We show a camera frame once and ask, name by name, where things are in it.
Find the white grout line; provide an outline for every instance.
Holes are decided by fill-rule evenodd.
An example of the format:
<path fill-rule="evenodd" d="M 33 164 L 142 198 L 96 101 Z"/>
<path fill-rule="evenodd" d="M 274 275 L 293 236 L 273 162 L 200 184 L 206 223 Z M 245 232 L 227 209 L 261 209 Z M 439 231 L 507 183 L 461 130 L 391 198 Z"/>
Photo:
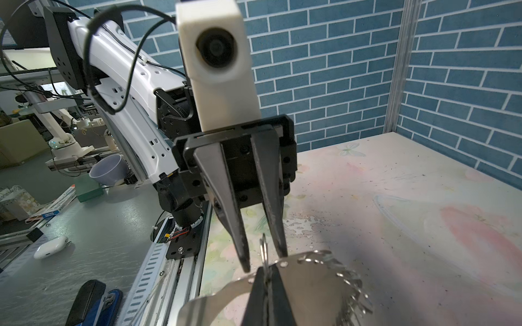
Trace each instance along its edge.
<path fill-rule="evenodd" d="M 497 38 L 496 38 L 495 46 L 494 46 L 494 47 L 498 47 L 499 42 L 500 42 L 500 38 L 502 37 L 502 34 L 503 34 L 503 33 L 504 33 L 504 27 L 501 27 L 501 28 L 500 28 L 500 32 L 499 32 L 499 36 L 497 36 Z"/>
<path fill-rule="evenodd" d="M 511 99 L 511 94 L 508 94 L 506 96 L 506 100 L 504 101 L 504 104 L 502 104 L 502 107 L 501 107 L 501 110 L 505 110 L 506 109 L 506 106 L 507 104 L 509 103 L 509 100 Z"/>
<path fill-rule="evenodd" d="M 484 85 L 484 80 L 486 79 L 486 74 L 488 73 L 487 70 L 484 70 L 484 74 L 482 75 L 482 79 L 480 80 L 479 87 L 482 87 Z"/>

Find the tissue box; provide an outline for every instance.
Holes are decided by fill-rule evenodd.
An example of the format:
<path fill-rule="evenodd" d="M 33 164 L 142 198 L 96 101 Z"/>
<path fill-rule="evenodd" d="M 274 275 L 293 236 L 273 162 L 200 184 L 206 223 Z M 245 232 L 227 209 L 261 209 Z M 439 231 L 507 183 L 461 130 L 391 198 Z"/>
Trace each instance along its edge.
<path fill-rule="evenodd" d="M 39 207 L 34 197 L 20 186 L 13 187 L 11 193 L 0 201 L 0 205 L 19 221 L 33 215 Z"/>

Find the black cable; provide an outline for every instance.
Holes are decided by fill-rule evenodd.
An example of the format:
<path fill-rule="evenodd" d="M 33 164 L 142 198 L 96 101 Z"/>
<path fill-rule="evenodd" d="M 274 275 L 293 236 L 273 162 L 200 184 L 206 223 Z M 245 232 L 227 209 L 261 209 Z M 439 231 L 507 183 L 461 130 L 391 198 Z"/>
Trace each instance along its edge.
<path fill-rule="evenodd" d="M 14 74 L 13 72 L 9 69 L 9 67 L 7 66 L 7 63 L 5 61 L 5 55 L 4 55 L 4 52 L 3 52 L 3 40 L 4 40 L 4 35 L 5 33 L 7 32 L 7 28 L 8 26 L 10 25 L 11 21 L 13 20 L 13 17 L 15 16 L 16 12 L 18 12 L 18 10 L 20 10 L 20 8 L 24 7 L 25 5 L 28 5 L 32 2 L 34 2 L 36 0 L 26 0 L 24 1 L 23 3 L 21 3 L 14 11 L 13 13 L 11 14 L 11 17 L 9 17 L 9 19 L 5 22 L 3 28 L 2 28 L 2 31 L 0 32 L 0 61 L 2 61 L 2 65 L 4 66 L 4 68 L 6 69 L 6 71 L 9 73 L 9 75 L 11 75 L 11 77 L 13 77 L 13 79 L 15 79 L 17 82 L 19 82 L 20 84 L 24 85 L 25 87 L 27 87 L 28 89 L 25 89 L 25 90 L 19 90 L 19 91 L 33 91 L 35 93 L 40 93 L 42 95 L 50 95 L 51 97 L 55 97 L 55 98 L 69 98 L 69 99 L 73 99 L 72 97 L 70 96 L 64 96 L 64 95 L 54 95 L 52 92 L 48 92 L 48 91 L 43 91 L 39 88 L 36 88 L 34 86 L 31 86 L 23 81 L 21 81 L 20 79 L 18 79 Z M 56 2 L 56 3 L 59 3 L 69 9 L 72 9 L 74 11 L 76 11 L 77 13 L 81 14 L 81 15 L 84 15 L 85 17 L 87 18 L 91 18 L 90 16 L 86 15 L 85 13 L 83 13 L 82 11 L 79 11 L 78 9 L 76 9 L 75 7 L 67 4 L 67 3 L 64 3 L 60 0 L 51 0 L 53 2 Z"/>
<path fill-rule="evenodd" d="M 89 91 L 89 95 L 90 95 L 91 99 L 93 101 L 95 101 L 98 104 L 99 107 L 101 107 L 103 110 L 105 110 L 109 114 L 116 114 L 117 112 L 123 110 L 123 108 L 125 107 L 125 104 L 126 104 L 127 99 L 128 99 L 128 93 L 130 91 L 130 87 L 129 86 L 131 85 L 131 79 L 132 79 L 132 75 L 134 73 L 134 65 L 136 64 L 136 61 L 137 61 L 138 56 L 139 56 L 139 51 L 141 50 L 140 45 L 143 46 L 143 43 L 145 42 L 146 36 L 144 35 L 144 37 L 141 39 L 141 41 L 140 41 L 140 43 L 138 45 L 138 49 L 136 50 L 135 57 L 134 57 L 134 60 L 133 60 L 133 65 L 131 66 L 131 70 L 129 72 L 129 79 L 127 81 L 127 89 L 125 91 L 125 98 L 123 99 L 122 103 L 116 109 L 114 109 L 110 105 L 108 105 L 107 102 L 105 101 L 105 99 L 103 99 L 103 97 L 100 95 L 100 93 L 98 93 L 96 88 L 94 88 L 94 80 L 92 78 L 92 69 L 91 69 L 90 58 L 89 58 L 89 56 L 90 56 L 90 47 L 91 47 L 91 43 L 92 43 L 92 36 L 93 36 L 93 34 L 95 34 L 97 32 L 97 30 L 106 21 L 110 20 L 111 17 L 113 17 L 113 15 L 121 14 L 124 11 L 130 11 L 130 10 L 145 11 L 147 13 L 159 16 L 159 17 L 163 18 L 163 21 L 160 21 L 161 23 L 164 23 L 166 21 L 169 21 L 169 22 L 174 23 L 174 24 L 176 23 L 174 18 L 172 18 L 171 16 L 166 15 L 166 14 L 164 14 L 161 11 L 158 11 L 156 9 L 153 9 L 153 8 L 150 8 L 150 7 L 145 7 L 145 6 L 140 6 L 140 5 L 123 5 L 123 6 L 119 6 L 119 7 L 112 7 L 112 8 L 109 8 L 109 9 L 105 10 L 105 11 L 102 11 L 101 13 L 97 14 L 87 24 L 88 32 L 87 32 L 87 35 L 86 35 L 86 38 L 85 38 L 84 55 L 83 55 L 83 57 L 84 57 L 84 73 L 85 73 L 85 80 L 86 80 L 86 84 L 87 84 L 87 89 Z"/>

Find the wall tile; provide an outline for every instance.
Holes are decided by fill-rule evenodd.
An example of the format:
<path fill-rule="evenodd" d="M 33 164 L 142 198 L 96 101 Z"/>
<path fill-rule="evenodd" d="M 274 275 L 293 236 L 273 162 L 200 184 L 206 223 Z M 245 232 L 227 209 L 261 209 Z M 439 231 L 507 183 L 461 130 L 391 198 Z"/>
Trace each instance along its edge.
<path fill-rule="evenodd" d="M 247 35 L 255 35 L 268 32 L 268 21 L 266 18 L 247 20 L 245 22 L 245 31 Z"/>
<path fill-rule="evenodd" d="M 349 102 L 361 99 L 364 95 L 364 89 L 357 89 L 332 95 L 321 96 L 311 100 L 312 108 L 333 105 L 336 103 Z"/>
<path fill-rule="evenodd" d="M 308 56 L 308 45 L 298 45 L 293 47 L 286 47 L 280 50 L 273 50 L 272 57 L 274 63 L 281 61 L 288 61 Z"/>
<path fill-rule="evenodd" d="M 462 32 L 457 47 L 459 49 L 465 47 L 493 47 L 499 32 L 500 28 Z"/>
<path fill-rule="evenodd" d="M 288 10 L 287 0 L 255 0 L 248 1 L 246 5 L 249 17 L 275 14 Z"/>
<path fill-rule="evenodd" d="M 369 86 L 366 87 L 366 95 L 365 97 L 369 98 L 371 96 L 380 95 L 384 93 L 390 92 L 390 83 L 381 84 L 381 85 L 375 85 L 375 86 Z"/>
<path fill-rule="evenodd" d="M 297 135 L 297 142 L 299 143 L 299 142 L 311 141 L 311 140 L 316 140 L 316 139 L 320 139 L 320 138 L 324 138 L 324 137 L 325 137 L 324 130 L 312 131 L 312 132 L 307 132 L 305 134 Z"/>
<path fill-rule="evenodd" d="M 488 139 L 490 130 L 467 122 L 455 120 L 435 113 L 426 111 L 419 112 L 419 120 L 444 130 L 454 132 L 472 139 L 485 142 Z"/>
<path fill-rule="evenodd" d="M 156 43 L 161 52 L 180 48 L 177 34 L 156 37 Z"/>
<path fill-rule="evenodd" d="M 276 89 L 278 91 L 289 88 L 301 87 L 308 84 L 308 74 L 276 79 Z"/>
<path fill-rule="evenodd" d="M 467 139 L 460 141 L 458 149 L 504 168 L 507 168 L 513 159 L 512 155 Z"/>
<path fill-rule="evenodd" d="M 499 46 L 522 45 L 522 26 L 506 27 L 500 37 Z"/>
<path fill-rule="evenodd" d="M 471 108 L 466 105 L 441 101 L 438 105 L 438 112 L 454 116 L 455 118 L 466 119 Z"/>
<path fill-rule="evenodd" d="M 522 155 L 522 138 L 511 136 L 503 132 L 494 131 L 489 145 L 502 148 L 511 153 Z"/>
<path fill-rule="evenodd" d="M 326 56 L 292 62 L 294 74 L 321 68 L 326 68 Z"/>
<path fill-rule="evenodd" d="M 326 137 L 344 134 L 345 132 L 346 132 L 346 126 L 328 128 L 328 129 L 326 129 Z"/>
<path fill-rule="evenodd" d="M 352 52 L 346 51 L 328 55 L 328 67 L 339 66 L 352 62 Z"/>
<path fill-rule="evenodd" d="M 488 71 L 484 87 L 522 91 L 522 73 L 507 73 L 503 71 Z"/>
<path fill-rule="evenodd" d="M 475 107 L 473 108 L 473 112 L 471 112 L 469 120 L 485 126 L 495 127 L 522 135 L 522 128 L 520 127 L 522 126 L 522 117 L 519 116 L 483 110 Z"/>
<path fill-rule="evenodd" d="M 380 135 L 382 133 L 383 133 L 382 127 L 377 127 L 377 128 L 373 128 L 370 130 L 363 130 L 363 131 L 361 131 L 361 138 L 376 136 L 376 135 Z"/>
<path fill-rule="evenodd" d="M 372 44 L 396 40 L 399 37 L 399 27 L 372 32 Z"/>
<path fill-rule="evenodd" d="M 395 57 L 373 60 L 368 62 L 368 72 L 393 68 Z"/>
<path fill-rule="evenodd" d="M 522 50 L 435 52 L 432 65 L 518 69 L 522 65 Z"/>
<path fill-rule="evenodd" d="M 257 80 L 275 78 L 290 74 L 290 64 L 280 64 L 256 69 Z"/>
<path fill-rule="evenodd" d="M 506 105 L 506 111 L 522 113 L 522 96 L 511 95 L 509 102 Z"/>
<path fill-rule="evenodd" d="M 320 5 L 326 5 L 328 0 L 290 0 L 290 9 L 301 9 Z"/>
<path fill-rule="evenodd" d="M 427 20 L 419 20 L 419 22 L 417 23 L 417 29 L 415 30 L 415 35 L 438 32 L 438 26 L 440 25 L 440 23 L 440 17 Z"/>
<path fill-rule="evenodd" d="M 385 51 L 386 45 L 371 46 L 360 50 L 354 50 L 353 62 L 382 57 L 384 56 Z"/>
<path fill-rule="evenodd" d="M 444 80 L 446 79 L 447 72 L 448 72 L 448 69 L 416 67 L 413 70 L 412 78 L 444 82 Z"/>
<path fill-rule="evenodd" d="M 406 85 L 404 86 L 404 91 L 422 94 L 423 89 L 424 89 L 423 82 L 406 80 Z"/>
<path fill-rule="evenodd" d="M 310 55 L 324 54 L 368 45 L 370 34 L 359 34 L 310 44 Z"/>
<path fill-rule="evenodd" d="M 373 126 L 375 126 L 375 120 L 374 119 L 360 121 L 360 122 L 356 122 L 356 123 L 353 123 L 353 124 L 347 124 L 346 125 L 346 132 L 354 132 L 354 131 L 361 130 L 361 129 L 368 129 L 368 128 L 371 128 Z"/>
<path fill-rule="evenodd" d="M 312 142 L 312 149 L 321 148 L 324 146 L 330 146 L 334 144 L 339 144 L 342 142 L 352 141 L 359 139 L 359 132 L 354 132 L 351 134 L 346 134 L 342 136 L 332 137 L 332 138 L 326 138 L 322 140 L 316 140 Z"/>
<path fill-rule="evenodd" d="M 520 12 L 522 12 L 522 2 L 454 14 L 444 17 L 441 31 L 522 21 Z"/>
<path fill-rule="evenodd" d="M 289 114 L 310 109 L 310 101 L 295 101 L 279 106 L 279 114 Z"/>
<path fill-rule="evenodd" d="M 364 99 L 361 101 L 350 102 L 349 111 L 359 111 L 365 108 L 374 107 L 378 105 L 378 98 Z"/>
<path fill-rule="evenodd" d="M 371 29 L 388 27 L 391 14 L 374 15 L 355 20 L 355 32 L 364 32 Z"/>
<path fill-rule="evenodd" d="M 310 82 L 315 84 L 326 80 L 339 79 L 364 73 L 366 73 L 366 63 L 360 63 L 311 73 Z"/>
<path fill-rule="evenodd" d="M 306 25 L 308 23 L 308 14 L 306 11 L 298 11 L 296 13 L 272 16 L 269 20 L 270 31 L 277 31 Z"/>
<path fill-rule="evenodd" d="M 292 101 L 292 91 L 279 92 L 260 96 L 261 106 L 274 105 L 277 103 Z"/>
<path fill-rule="evenodd" d="M 402 0 L 375 0 L 375 12 L 399 9 L 403 5 L 404 1 Z"/>
<path fill-rule="evenodd" d="M 277 107 L 271 106 L 261 109 L 261 118 L 268 118 L 277 115 Z"/>
<path fill-rule="evenodd" d="M 326 38 L 326 25 L 301 28 L 290 31 L 292 44 L 310 42 Z"/>
<path fill-rule="evenodd" d="M 498 180 L 505 182 L 510 186 L 516 187 L 518 189 L 522 188 L 522 179 L 516 178 L 512 174 L 499 170 L 498 168 L 493 167 L 489 164 L 480 162 L 479 166 L 477 167 L 477 170 L 486 173 L 487 175 L 490 175 L 494 178 L 497 178 Z"/>
<path fill-rule="evenodd" d="M 347 35 L 353 33 L 353 20 L 330 23 L 328 26 L 328 37 Z"/>
<path fill-rule="evenodd" d="M 354 121 L 359 121 L 360 119 L 361 119 L 361 112 L 338 115 L 338 116 L 334 116 L 331 118 L 312 121 L 312 130 L 342 125 L 342 124 L 346 124 L 346 123 L 350 123 L 350 122 L 354 122 Z"/>
<path fill-rule="evenodd" d="M 432 150 L 434 151 L 437 151 L 441 154 L 444 154 L 446 156 L 449 156 L 450 158 L 454 159 L 454 160 L 457 160 L 461 163 L 464 163 L 465 165 L 468 165 L 468 166 L 471 166 L 471 167 L 474 167 L 477 160 L 470 157 L 470 156 L 467 156 L 465 154 L 462 154 L 462 153 L 459 153 L 455 150 L 452 150 L 451 148 L 448 148 L 444 145 L 440 145 L 432 140 L 429 140 L 428 138 L 425 138 L 425 137 L 422 137 L 420 135 L 413 135 L 413 140 L 418 142 L 419 144 L 422 144 L 426 147 L 429 147 L 431 148 Z"/>
<path fill-rule="evenodd" d="M 265 81 L 256 83 L 256 91 L 257 94 L 265 94 L 274 91 L 274 82 L 273 81 Z"/>
<path fill-rule="evenodd" d="M 270 51 L 252 54 L 252 67 L 268 65 L 272 63 Z"/>
<path fill-rule="evenodd" d="M 371 108 L 368 110 L 364 110 L 362 112 L 363 119 L 375 118 L 386 114 L 386 107 L 380 106 L 376 108 Z"/>
<path fill-rule="evenodd" d="M 372 11 L 373 0 L 310 9 L 310 24 L 370 14 Z"/>
<path fill-rule="evenodd" d="M 402 119 L 402 125 L 401 126 L 404 127 L 404 128 L 408 128 L 411 131 L 414 131 L 414 132 L 416 132 L 418 134 L 425 135 L 425 136 L 429 135 L 430 129 L 431 129 L 430 126 L 424 125 L 422 123 L 418 123 L 417 121 L 411 120 L 411 119 L 408 119 L 408 118 L 403 118 Z"/>
<path fill-rule="evenodd" d="M 433 128 L 431 130 L 430 138 L 435 139 L 436 141 L 439 141 L 451 147 L 457 146 L 458 137 L 442 130 Z"/>
<path fill-rule="evenodd" d="M 294 125 L 294 133 L 296 133 L 296 134 L 300 134 L 302 132 L 307 132 L 307 131 L 310 131 L 309 122 Z"/>
<path fill-rule="evenodd" d="M 401 104 L 399 114 L 408 118 L 417 119 L 419 109 Z"/>
<path fill-rule="evenodd" d="M 360 77 L 352 78 L 351 88 L 377 84 L 381 82 L 382 73 L 367 74 Z"/>
<path fill-rule="evenodd" d="M 311 111 L 306 111 L 303 113 L 297 113 L 295 115 L 295 122 L 303 122 L 303 121 L 310 121 L 310 120 L 315 120 L 315 119 L 319 119 L 319 118 L 324 118 L 325 112 L 326 112 L 326 110 L 324 108 L 320 108 L 318 110 L 311 110 Z"/>
<path fill-rule="evenodd" d="M 280 47 L 288 45 L 288 32 L 282 32 L 277 34 L 270 34 L 265 36 L 259 36 L 252 38 L 252 50 L 260 51 L 266 50 L 273 47 Z"/>
<path fill-rule="evenodd" d="M 451 69 L 448 74 L 448 83 L 478 86 L 484 72 L 481 70 L 455 70 Z"/>
<path fill-rule="evenodd" d="M 420 39 L 419 50 L 453 49 L 458 33 L 423 36 Z"/>
<path fill-rule="evenodd" d="M 338 115 L 348 112 L 348 104 L 339 104 L 326 108 L 326 116 Z"/>
<path fill-rule="evenodd" d="M 426 85 L 424 94 L 492 108 L 501 108 L 506 99 L 503 93 L 430 83 Z"/>
<path fill-rule="evenodd" d="M 425 108 L 426 110 L 435 111 L 437 109 L 438 100 L 410 94 L 408 95 L 406 103 L 416 107 Z"/>
<path fill-rule="evenodd" d="M 436 0 L 428 3 L 427 6 L 426 17 L 429 17 L 466 9 L 468 0 Z"/>
<path fill-rule="evenodd" d="M 327 85 L 328 93 L 335 93 L 339 91 L 344 91 L 350 89 L 350 78 L 341 79 L 334 82 L 329 82 Z"/>
<path fill-rule="evenodd" d="M 326 85 L 314 85 L 303 88 L 294 89 L 294 100 L 300 100 L 305 98 L 311 98 L 313 96 L 319 96 L 326 93 Z"/>

